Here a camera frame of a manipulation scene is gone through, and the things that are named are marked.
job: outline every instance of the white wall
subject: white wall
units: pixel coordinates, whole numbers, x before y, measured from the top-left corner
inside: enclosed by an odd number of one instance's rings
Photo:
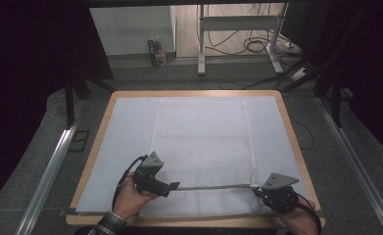
[[[174,51],[173,22],[169,6],[90,9],[106,55],[149,53],[153,31],[164,39],[167,52]]]

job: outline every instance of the table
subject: table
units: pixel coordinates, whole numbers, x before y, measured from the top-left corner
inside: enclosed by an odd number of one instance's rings
[[[295,136],[295,132],[292,128],[289,116],[287,114],[285,105],[283,103],[282,96],[278,91],[221,91],[221,90],[206,90],[206,91],[117,91],[113,93],[112,98],[109,102],[107,110],[103,116],[102,122],[98,134],[96,135],[93,143],[90,155],[88,157],[86,166],[83,174],[81,175],[77,189],[74,193],[72,203],[70,205],[70,211],[74,211],[76,208],[81,194],[85,185],[87,184],[91,170],[96,161],[103,136],[106,132],[109,120],[112,116],[114,105],[117,98],[127,97],[254,97],[254,96],[272,96],[275,98],[278,105],[279,112],[281,113],[282,120],[288,134],[292,150],[301,172],[305,187],[308,194],[306,195],[309,199],[316,203],[316,210],[320,211],[321,207],[319,201],[311,183],[311,178],[308,173],[307,166],[302,156],[301,149],[299,148],[298,141]],[[102,215],[78,215],[71,214],[67,215],[67,223],[71,225],[87,225],[96,224]],[[325,219],[321,218],[321,223],[324,225]],[[217,217],[210,219],[161,219],[161,218],[139,218],[134,216],[128,220],[128,225],[131,226],[162,226],[162,227],[245,227],[245,228],[276,228],[282,227],[280,219],[275,216],[233,216],[228,218]]]

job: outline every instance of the person's left hand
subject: person's left hand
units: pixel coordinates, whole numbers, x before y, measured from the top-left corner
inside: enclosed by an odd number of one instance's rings
[[[121,185],[121,190],[113,208],[113,212],[124,219],[138,213],[147,202],[160,197],[156,194],[143,195],[139,193],[135,188],[132,176],[133,172],[130,172]]]

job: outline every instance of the forearm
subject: forearm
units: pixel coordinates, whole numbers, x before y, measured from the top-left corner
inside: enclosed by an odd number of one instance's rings
[[[126,220],[113,212],[107,212],[88,235],[118,235],[125,226]]]

